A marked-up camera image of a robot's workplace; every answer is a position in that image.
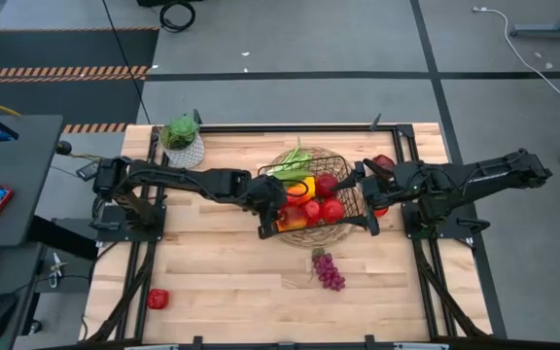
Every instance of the yellow bell pepper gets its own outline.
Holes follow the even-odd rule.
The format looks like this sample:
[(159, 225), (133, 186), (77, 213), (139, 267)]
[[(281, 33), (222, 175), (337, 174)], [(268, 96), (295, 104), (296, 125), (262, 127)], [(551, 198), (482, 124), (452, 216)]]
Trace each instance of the yellow bell pepper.
[(308, 187), (308, 191), (306, 190), (306, 186), (302, 183), (291, 186), (287, 190), (287, 193), (289, 194), (289, 204), (300, 205), (315, 197), (315, 178), (308, 176), (303, 179), (303, 182)]

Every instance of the black floor mat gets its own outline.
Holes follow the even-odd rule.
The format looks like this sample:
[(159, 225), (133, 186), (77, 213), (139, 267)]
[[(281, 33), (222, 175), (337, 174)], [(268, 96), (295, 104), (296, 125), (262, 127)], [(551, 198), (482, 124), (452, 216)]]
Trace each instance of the black floor mat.
[[(129, 64), (145, 73), (141, 67), (153, 64), (158, 31), (118, 33)], [(136, 122), (139, 96), (124, 68), (111, 30), (0, 31), (0, 104), (21, 114), (62, 115), (66, 124), (79, 125), (66, 130), (119, 131)], [(136, 82), (141, 90), (143, 81)], [(91, 127), (97, 123), (116, 126)]]

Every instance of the white pot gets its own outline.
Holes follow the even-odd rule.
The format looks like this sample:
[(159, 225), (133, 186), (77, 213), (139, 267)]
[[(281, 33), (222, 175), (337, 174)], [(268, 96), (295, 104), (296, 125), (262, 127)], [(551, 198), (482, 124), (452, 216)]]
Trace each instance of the white pot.
[(170, 158), (168, 165), (172, 167), (193, 168), (204, 159), (204, 144), (199, 133), (195, 135), (195, 139), (186, 149), (168, 150), (163, 144), (161, 146)]

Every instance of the green plant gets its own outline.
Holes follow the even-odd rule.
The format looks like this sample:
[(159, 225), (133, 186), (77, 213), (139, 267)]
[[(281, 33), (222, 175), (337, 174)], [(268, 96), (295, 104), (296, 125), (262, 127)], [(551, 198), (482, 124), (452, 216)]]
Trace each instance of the green plant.
[(193, 110), (164, 126), (159, 134), (163, 147), (168, 150), (183, 150), (187, 148), (193, 142), (196, 133), (200, 129), (197, 121), (199, 121), (198, 111)]

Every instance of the green vegetable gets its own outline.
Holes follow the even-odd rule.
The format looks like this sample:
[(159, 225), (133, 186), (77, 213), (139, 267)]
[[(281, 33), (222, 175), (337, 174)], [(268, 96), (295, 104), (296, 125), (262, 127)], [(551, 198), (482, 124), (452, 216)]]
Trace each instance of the green vegetable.
[(161, 130), (159, 138), (161, 144), (168, 150), (183, 150), (187, 148), (195, 139), (195, 135), (200, 129), (197, 121), (200, 116), (197, 110), (186, 113), (181, 118), (174, 119), (169, 125)]
[(274, 171), (273, 176), (278, 178), (278, 180), (303, 180), (308, 176), (312, 176), (312, 174), (308, 170), (294, 169), (294, 170)]
[(275, 175), (275, 172), (284, 171), (284, 170), (294, 170), (294, 169), (301, 169), (306, 163), (301, 163), (300, 161), (307, 161), (311, 160), (312, 156), (307, 152), (301, 152), (301, 140), (299, 137), (297, 138), (297, 147), (293, 148), (289, 154), (282, 160), (282, 164), (273, 168), (272, 171), (269, 172), (270, 175)]

